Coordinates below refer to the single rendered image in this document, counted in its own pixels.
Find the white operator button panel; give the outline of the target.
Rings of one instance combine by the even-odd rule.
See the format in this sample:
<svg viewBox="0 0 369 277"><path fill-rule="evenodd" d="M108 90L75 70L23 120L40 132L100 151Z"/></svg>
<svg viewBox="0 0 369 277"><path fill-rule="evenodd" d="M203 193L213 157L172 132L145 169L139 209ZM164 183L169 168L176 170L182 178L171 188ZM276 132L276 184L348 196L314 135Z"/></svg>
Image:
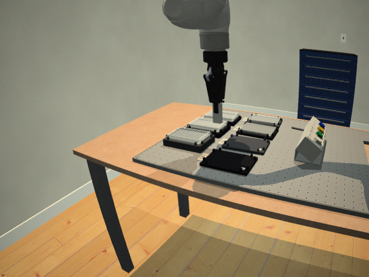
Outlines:
<svg viewBox="0 0 369 277"><path fill-rule="evenodd" d="M320 166L327 127L314 116L310 119L295 149L294 160Z"/></svg>

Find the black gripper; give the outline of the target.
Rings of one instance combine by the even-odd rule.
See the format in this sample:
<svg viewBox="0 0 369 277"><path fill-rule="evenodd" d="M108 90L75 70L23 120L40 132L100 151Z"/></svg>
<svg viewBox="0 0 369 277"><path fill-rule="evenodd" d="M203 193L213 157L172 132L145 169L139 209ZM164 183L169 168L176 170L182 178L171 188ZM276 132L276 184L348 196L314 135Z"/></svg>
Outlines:
<svg viewBox="0 0 369 277"><path fill-rule="evenodd" d="M224 64L228 61L227 51L203 51L204 62L208 63L207 74L204 74L209 102L213 107L213 123L223 122L225 86L228 70Z"/></svg>

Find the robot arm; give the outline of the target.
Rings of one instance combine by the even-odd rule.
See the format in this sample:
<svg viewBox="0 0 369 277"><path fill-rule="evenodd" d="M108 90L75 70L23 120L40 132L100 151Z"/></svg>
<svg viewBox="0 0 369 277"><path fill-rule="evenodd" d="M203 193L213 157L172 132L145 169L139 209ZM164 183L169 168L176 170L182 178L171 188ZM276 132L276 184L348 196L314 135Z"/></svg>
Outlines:
<svg viewBox="0 0 369 277"><path fill-rule="evenodd" d="M229 49L229 0L163 0L162 9L177 27L199 29L201 49Z"/></svg>

